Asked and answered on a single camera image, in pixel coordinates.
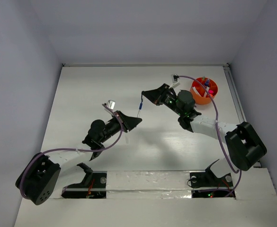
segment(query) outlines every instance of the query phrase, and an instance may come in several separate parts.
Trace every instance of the orange bowl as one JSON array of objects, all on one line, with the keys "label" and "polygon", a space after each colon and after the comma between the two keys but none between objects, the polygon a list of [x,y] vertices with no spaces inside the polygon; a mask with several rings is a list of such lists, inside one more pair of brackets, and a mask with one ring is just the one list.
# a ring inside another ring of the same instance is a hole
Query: orange bowl
[{"label": "orange bowl", "polygon": [[[198,80],[202,85],[205,84],[206,79],[204,81],[202,81],[202,78],[197,78],[196,80]],[[209,90],[213,91],[213,98],[215,98],[215,96],[218,93],[218,86],[216,85],[216,83],[210,79],[210,88]],[[196,94],[195,91],[193,90],[193,87],[196,88],[196,90],[199,92],[200,95]],[[192,96],[196,102],[196,104],[198,105],[206,105],[209,104],[211,102],[211,99],[209,98],[209,96],[207,95],[206,97],[204,97],[205,94],[205,90],[203,89],[202,86],[200,86],[199,83],[197,83],[196,81],[193,81],[190,92],[192,93]]]}]

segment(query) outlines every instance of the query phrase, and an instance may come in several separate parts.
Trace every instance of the white panel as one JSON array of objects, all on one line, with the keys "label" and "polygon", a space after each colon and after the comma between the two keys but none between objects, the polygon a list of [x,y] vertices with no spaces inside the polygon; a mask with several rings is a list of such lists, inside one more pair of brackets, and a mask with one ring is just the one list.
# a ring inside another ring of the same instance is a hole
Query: white panel
[{"label": "white panel", "polygon": [[277,227],[277,198],[23,201],[15,227]]},{"label": "white panel", "polygon": [[109,171],[107,186],[116,190],[188,190],[189,171]]},{"label": "white panel", "polygon": [[[136,116],[141,91],[171,83],[172,73],[213,79],[219,87],[215,97],[219,120],[239,123],[222,67],[63,68],[42,150],[84,147],[81,141],[90,124],[96,119],[111,118],[102,103],[113,99],[116,110]],[[190,89],[191,83],[189,79],[181,79],[177,89]],[[197,110],[215,117],[212,104],[198,106]],[[86,162],[94,171],[197,170],[223,157],[217,140],[183,130],[177,122],[178,115],[165,106],[155,106],[145,99],[140,117],[143,122],[127,135],[129,143],[123,136],[95,160],[88,162],[88,154],[81,156],[79,162]],[[116,137],[105,142],[105,146]]]},{"label": "white panel", "polygon": [[266,0],[31,0],[65,63],[226,63]]}]

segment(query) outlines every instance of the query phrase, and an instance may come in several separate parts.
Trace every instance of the white tabletop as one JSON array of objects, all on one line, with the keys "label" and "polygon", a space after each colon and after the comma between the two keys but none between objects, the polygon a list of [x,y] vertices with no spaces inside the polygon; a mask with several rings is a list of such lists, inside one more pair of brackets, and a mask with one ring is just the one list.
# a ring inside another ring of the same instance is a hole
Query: white tabletop
[{"label": "white tabletop", "polygon": [[[116,110],[136,116],[141,91],[170,84],[173,73],[214,80],[219,89],[215,97],[219,120],[239,123],[222,67],[63,68],[42,151],[81,146],[92,121],[110,119],[101,106],[109,99],[116,101]],[[177,90],[189,89],[191,83],[181,79]],[[197,110],[215,117],[212,104],[197,106]],[[178,116],[165,106],[155,106],[145,100],[141,117],[143,122],[128,133],[128,143],[123,137],[95,160],[89,162],[83,157],[82,162],[94,171],[202,170],[223,156],[216,140],[183,130],[177,122]],[[236,182],[238,176],[232,177]],[[116,180],[126,185],[123,181],[127,179]],[[277,196],[266,169],[252,168],[244,172],[235,192],[236,200],[115,197],[48,199],[35,206],[23,199],[15,227],[277,227]]]},{"label": "white tabletop", "polygon": [[[239,123],[222,67],[65,67],[62,70],[51,110],[42,151],[57,147],[83,147],[90,124],[111,116],[102,103],[116,101],[115,110],[137,116],[143,90],[171,84],[170,75],[206,76],[218,85],[215,102],[219,120]],[[190,89],[192,81],[181,79],[176,88]],[[197,111],[215,118],[212,104]],[[145,99],[140,117],[143,122],[110,150],[87,163],[94,171],[106,170],[200,170],[223,157],[218,142],[204,135],[185,131],[178,115],[165,106]],[[117,135],[105,142],[111,144]]]}]

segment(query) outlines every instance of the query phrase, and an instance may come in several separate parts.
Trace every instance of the robotic arm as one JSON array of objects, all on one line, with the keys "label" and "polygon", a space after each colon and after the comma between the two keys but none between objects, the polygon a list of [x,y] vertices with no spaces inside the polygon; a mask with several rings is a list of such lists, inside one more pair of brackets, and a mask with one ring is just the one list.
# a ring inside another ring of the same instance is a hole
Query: robotic arm
[{"label": "robotic arm", "polygon": [[112,115],[112,118],[107,122],[107,124],[102,120],[95,120],[91,124],[87,136],[82,141],[82,143],[90,146],[91,150],[58,148],[38,153],[32,158],[15,183],[16,187],[20,189],[22,195],[25,195],[25,198],[30,199],[35,205],[44,203],[53,193],[55,185],[57,185],[59,174],[62,174],[74,166],[82,168],[86,173],[86,176],[83,180],[72,179],[72,181],[80,182],[82,180],[79,184],[90,184],[93,171],[83,163],[86,161],[85,154],[75,151],[91,151],[92,157],[90,160],[93,160],[100,155],[102,150],[106,149],[102,145],[103,142],[107,141],[119,131],[131,131],[140,122],[142,122],[141,118],[126,116],[121,111],[113,112],[114,104],[114,101],[109,100],[107,104],[103,105]]},{"label": "robotic arm", "polygon": [[[219,139],[216,120],[204,117],[194,109],[195,100],[189,91],[181,90],[176,95],[174,87],[179,85],[179,76],[172,75],[172,80],[171,86],[163,84],[158,89],[143,91],[142,95],[155,105],[165,105],[178,114],[178,122],[183,129]],[[247,122],[239,125],[218,122],[218,129],[222,142],[228,147],[232,163],[240,170],[249,170],[267,153],[258,134]]]}]

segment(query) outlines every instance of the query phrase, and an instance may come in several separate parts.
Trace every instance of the purple cable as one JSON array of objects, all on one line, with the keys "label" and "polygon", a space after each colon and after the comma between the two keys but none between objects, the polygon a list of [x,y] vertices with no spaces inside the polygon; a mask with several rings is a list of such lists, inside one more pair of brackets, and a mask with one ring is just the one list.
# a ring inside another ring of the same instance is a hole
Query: purple cable
[{"label": "purple cable", "polygon": [[106,148],[103,148],[103,149],[99,149],[99,150],[86,150],[86,149],[76,149],[76,148],[55,148],[55,149],[51,149],[51,150],[46,150],[44,152],[41,152],[39,155],[37,155],[29,164],[28,166],[26,167],[25,171],[24,171],[24,174],[23,176],[21,177],[21,180],[20,180],[20,186],[19,186],[19,190],[20,190],[20,194],[23,198],[25,199],[29,199],[25,192],[24,192],[24,179],[26,177],[26,175],[28,174],[28,171],[29,169],[31,168],[31,166],[33,165],[34,162],[36,162],[42,155],[44,154],[47,154],[47,153],[50,153],[50,152],[54,152],[54,151],[59,151],[59,150],[63,150],[63,151],[80,151],[80,152],[101,152],[101,151],[104,151],[104,150],[108,150],[110,149],[111,147],[113,147],[118,141],[119,139],[121,138],[121,135],[123,133],[123,124],[122,122],[120,121],[120,119],[118,118],[118,116],[111,110],[109,109],[107,106],[105,106],[105,104],[103,104],[103,107],[105,107],[107,110],[110,111],[110,113],[117,119],[118,123],[120,124],[120,133],[119,133],[119,136],[118,138],[115,140],[114,143],[112,143],[110,146],[106,147]]},{"label": "purple cable", "polygon": [[220,144],[220,147],[222,148],[222,151],[223,151],[223,155],[225,157],[225,159],[227,160],[230,168],[232,169],[232,171],[234,173],[238,173],[239,170],[235,170],[228,158],[228,155],[227,155],[227,152],[224,150],[224,147],[223,147],[223,142],[222,142],[222,139],[220,137],[220,134],[219,134],[219,128],[218,128],[218,110],[217,110],[217,106],[213,100],[213,98],[211,97],[210,93],[206,90],[205,86],[202,85],[202,83],[200,83],[197,79],[193,78],[193,77],[188,77],[188,76],[179,76],[179,77],[183,77],[183,78],[188,78],[188,79],[192,79],[194,80],[195,82],[197,82],[198,84],[200,84],[200,86],[205,90],[205,92],[208,94],[209,98],[211,99],[212,103],[213,103],[213,106],[214,106],[214,109],[215,109],[215,112],[216,112],[216,117],[215,117],[215,120],[216,120],[216,123],[215,123],[215,127],[216,127],[216,132],[217,132],[217,138],[218,138],[218,141],[219,141],[219,144]]}]

